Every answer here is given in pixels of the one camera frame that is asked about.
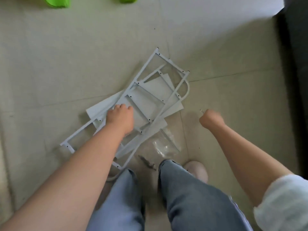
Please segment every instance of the beige tile floor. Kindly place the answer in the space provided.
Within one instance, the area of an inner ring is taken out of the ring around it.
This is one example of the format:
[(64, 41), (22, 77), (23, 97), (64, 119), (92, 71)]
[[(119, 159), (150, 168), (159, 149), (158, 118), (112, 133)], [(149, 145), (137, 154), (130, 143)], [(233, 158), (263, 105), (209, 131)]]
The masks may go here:
[[(175, 159), (201, 161), (210, 184), (230, 194), (256, 227), (221, 149), (197, 120), (200, 109), (220, 111), (298, 171), (271, 19), (282, 7), (282, 0), (71, 0), (55, 10), (41, 0), (0, 0), (0, 126), (15, 209), (69, 158), (59, 143), (87, 122), (85, 109), (118, 92), (159, 47), (191, 71), (184, 110), (167, 118), (181, 148)], [(132, 166), (146, 170), (137, 158)], [(155, 205), (156, 175), (148, 175), (147, 230), (170, 230)]]

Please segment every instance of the person's right hand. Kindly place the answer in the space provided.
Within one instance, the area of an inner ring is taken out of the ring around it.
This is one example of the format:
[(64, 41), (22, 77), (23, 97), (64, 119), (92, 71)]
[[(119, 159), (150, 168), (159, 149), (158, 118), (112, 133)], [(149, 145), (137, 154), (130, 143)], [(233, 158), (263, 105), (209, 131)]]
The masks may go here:
[(222, 126), (225, 124), (220, 113), (212, 109), (207, 109), (203, 116), (199, 118), (199, 122), (204, 128), (209, 130), (215, 126)]
[(124, 135), (131, 132), (134, 128), (134, 112), (133, 107), (126, 107), (125, 104), (114, 106), (114, 109), (108, 110), (106, 116), (106, 125), (113, 124), (120, 128)]

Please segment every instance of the shoe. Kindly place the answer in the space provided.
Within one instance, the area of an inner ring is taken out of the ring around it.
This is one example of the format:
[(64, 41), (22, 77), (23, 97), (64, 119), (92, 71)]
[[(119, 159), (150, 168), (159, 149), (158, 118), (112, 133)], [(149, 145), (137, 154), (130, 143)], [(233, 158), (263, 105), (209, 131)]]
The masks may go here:
[(186, 163), (183, 167), (189, 173), (191, 173), (195, 178), (200, 181), (207, 183), (209, 180), (208, 173), (204, 167), (204, 165), (198, 161), (190, 161)]

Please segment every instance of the white shirt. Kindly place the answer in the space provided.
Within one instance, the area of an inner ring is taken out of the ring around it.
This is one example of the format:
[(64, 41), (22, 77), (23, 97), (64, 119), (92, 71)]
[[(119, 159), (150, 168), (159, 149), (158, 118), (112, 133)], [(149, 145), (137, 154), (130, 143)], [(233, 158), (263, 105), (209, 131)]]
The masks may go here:
[(277, 179), (253, 212), (263, 231), (308, 230), (308, 181), (298, 175)]

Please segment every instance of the denim pant leg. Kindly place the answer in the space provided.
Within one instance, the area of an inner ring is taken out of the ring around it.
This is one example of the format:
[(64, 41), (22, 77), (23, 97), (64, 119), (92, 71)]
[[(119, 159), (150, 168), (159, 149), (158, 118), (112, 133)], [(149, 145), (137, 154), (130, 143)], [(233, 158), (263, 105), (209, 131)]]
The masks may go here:
[(127, 169), (99, 210), (93, 212), (86, 231), (143, 231), (143, 211), (136, 175)]
[(160, 164), (158, 180), (173, 231), (252, 230), (226, 194), (172, 160)]

